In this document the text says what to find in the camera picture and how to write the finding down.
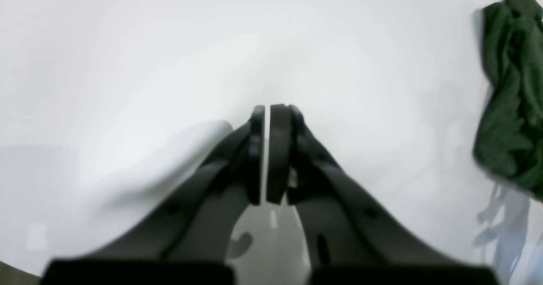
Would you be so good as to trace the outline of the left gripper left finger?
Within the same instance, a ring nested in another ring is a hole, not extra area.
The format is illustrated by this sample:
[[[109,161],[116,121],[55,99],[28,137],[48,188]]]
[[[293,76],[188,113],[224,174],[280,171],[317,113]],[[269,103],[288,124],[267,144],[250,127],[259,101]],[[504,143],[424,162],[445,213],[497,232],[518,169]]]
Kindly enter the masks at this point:
[[[234,285],[231,233],[260,204],[265,107],[225,137],[153,212],[88,255],[56,259],[43,285]]]

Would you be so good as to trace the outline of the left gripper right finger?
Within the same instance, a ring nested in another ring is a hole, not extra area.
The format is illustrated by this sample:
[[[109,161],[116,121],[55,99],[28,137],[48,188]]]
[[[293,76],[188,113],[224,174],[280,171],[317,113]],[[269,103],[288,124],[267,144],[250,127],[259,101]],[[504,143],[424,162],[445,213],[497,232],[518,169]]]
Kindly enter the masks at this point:
[[[270,107],[266,200],[299,216],[310,285],[496,285],[491,269],[454,260],[407,230],[355,182],[293,105]]]

